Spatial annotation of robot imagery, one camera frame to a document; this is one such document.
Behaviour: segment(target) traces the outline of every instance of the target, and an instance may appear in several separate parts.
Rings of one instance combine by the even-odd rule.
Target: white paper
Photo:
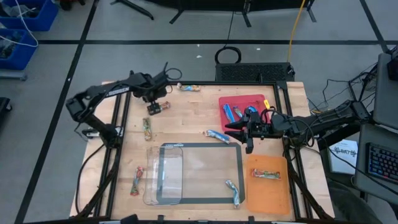
[[[356,141],[342,140],[332,146],[330,146],[336,156],[345,161],[349,162],[351,165],[356,167],[356,156],[358,155],[358,144]],[[329,151],[330,158],[330,169],[332,172],[344,173],[344,174],[355,174],[355,169],[349,166],[347,163],[339,160]]]

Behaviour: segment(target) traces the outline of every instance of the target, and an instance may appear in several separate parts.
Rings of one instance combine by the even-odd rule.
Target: concrete floor
[[[53,118],[65,78],[94,0],[85,6],[73,5],[70,12],[60,11],[49,32],[38,32],[39,40],[74,40],[41,44],[32,57],[26,73],[28,80],[0,80],[0,96],[12,100],[9,114],[0,133],[0,217],[2,223],[13,223],[33,168]],[[132,0],[154,16],[147,17],[121,4],[109,5],[100,0],[88,31],[87,40],[206,40],[226,39],[230,12],[184,12],[174,25],[169,20],[176,10],[144,1]],[[394,9],[396,0],[366,0],[385,40],[398,40]],[[303,12],[297,26],[296,40],[370,40],[377,38],[359,0],[316,0],[313,23]],[[230,39],[289,40],[297,9],[252,12],[247,28],[242,16],[235,15]],[[181,69],[183,80],[214,80],[214,54],[222,44],[185,45],[84,45],[68,96],[70,97],[106,80],[126,78],[130,70],[158,73],[165,62]],[[242,51],[242,62],[284,62],[288,45],[236,44]],[[349,80],[377,62],[380,45],[294,45],[291,63],[296,80],[304,82],[307,96],[316,104],[327,78]],[[235,55],[224,52],[222,62],[234,62]],[[326,97],[344,90],[344,83],[331,83]],[[349,98],[347,91],[333,98],[334,107]],[[82,163],[86,142],[74,132],[76,123],[63,107],[49,153],[30,203],[25,222],[67,218],[75,193],[76,178]],[[383,223],[398,223],[385,201],[370,196],[369,204]]]

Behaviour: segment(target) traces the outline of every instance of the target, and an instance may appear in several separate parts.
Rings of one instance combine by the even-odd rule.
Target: wooden tabletop
[[[290,104],[294,116],[309,116],[307,97],[303,83],[288,83]],[[208,129],[222,131],[220,126],[220,111],[218,98],[221,96],[263,94],[271,106],[275,106],[274,91],[272,86],[202,86],[200,92],[179,91],[174,87],[173,92],[158,100],[159,103],[169,101],[171,108],[151,116],[152,140],[144,140],[142,119],[148,117],[146,104],[132,97],[124,132],[124,143],[119,166],[118,181],[114,196],[112,218],[121,219],[132,214],[137,214],[141,220],[156,220],[158,215],[164,215],[166,220],[229,220],[247,221],[248,216],[254,216],[256,221],[261,220],[294,220],[293,211],[288,215],[273,215],[265,213],[252,213],[246,209],[244,201],[238,210],[233,204],[178,204],[178,205],[146,205],[142,196],[145,189],[145,173],[139,182],[138,196],[130,196],[132,181],[137,166],[147,165],[146,151],[150,147],[161,146],[165,142],[219,142],[217,139],[208,138],[203,132]],[[283,92],[279,95],[282,110],[286,113]],[[96,109],[95,115],[105,123],[110,123],[114,108],[115,97],[105,99]],[[121,102],[118,121],[120,123],[123,113],[124,98]],[[89,140],[86,148],[85,159],[97,149],[102,142],[100,139]],[[245,146],[242,148],[244,179],[246,179]],[[282,141],[280,139],[254,140],[253,154],[268,156],[282,155]],[[81,175],[79,207],[82,209],[98,189],[105,150],[101,150],[86,165]],[[303,168],[307,179],[307,187],[323,209],[334,217],[328,186],[323,171],[319,154],[311,150],[302,149],[301,156]],[[303,197],[299,188],[297,197],[300,205],[301,216],[305,216]],[[105,214],[108,191],[104,193],[101,215]],[[72,204],[71,215],[75,215],[75,206]]]

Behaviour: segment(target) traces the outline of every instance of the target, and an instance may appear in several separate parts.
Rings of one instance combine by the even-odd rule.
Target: orange plastic board
[[[246,202],[249,211],[289,214],[291,209],[286,159],[284,157],[250,155],[246,167]],[[253,169],[280,172],[280,180],[253,177]]]

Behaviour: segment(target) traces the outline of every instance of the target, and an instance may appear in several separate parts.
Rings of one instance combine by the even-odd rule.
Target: blue storage bin
[[[35,45],[36,41],[26,30],[22,29],[0,29],[0,35],[6,37],[12,36],[14,32],[21,34],[20,43]],[[30,58],[35,52],[36,47],[29,47],[17,44],[8,58],[0,58],[1,69],[23,70],[29,63]]]
[[[15,0],[3,0],[8,6],[16,6]],[[57,16],[58,7],[51,0],[18,0],[19,5],[36,4],[40,7],[39,15],[35,18],[25,18],[26,26],[31,31],[48,31]],[[20,17],[0,17],[0,22],[9,29],[25,29]]]

